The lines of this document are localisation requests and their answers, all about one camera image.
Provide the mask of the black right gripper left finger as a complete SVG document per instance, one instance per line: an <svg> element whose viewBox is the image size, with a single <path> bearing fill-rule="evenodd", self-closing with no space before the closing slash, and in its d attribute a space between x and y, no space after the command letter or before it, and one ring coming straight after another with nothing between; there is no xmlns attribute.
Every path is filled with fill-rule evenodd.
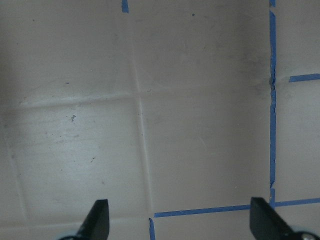
<svg viewBox="0 0 320 240"><path fill-rule="evenodd" d="M107 240L110 233L109 203L96 200L77 231L77 240Z"/></svg>

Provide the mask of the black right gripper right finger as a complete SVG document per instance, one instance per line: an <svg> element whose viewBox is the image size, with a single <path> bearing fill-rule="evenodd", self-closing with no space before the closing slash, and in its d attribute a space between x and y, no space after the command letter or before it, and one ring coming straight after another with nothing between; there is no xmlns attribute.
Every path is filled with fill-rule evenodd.
<svg viewBox="0 0 320 240"><path fill-rule="evenodd" d="M262 197L250 200L249 228L256 240L288 240L295 234Z"/></svg>

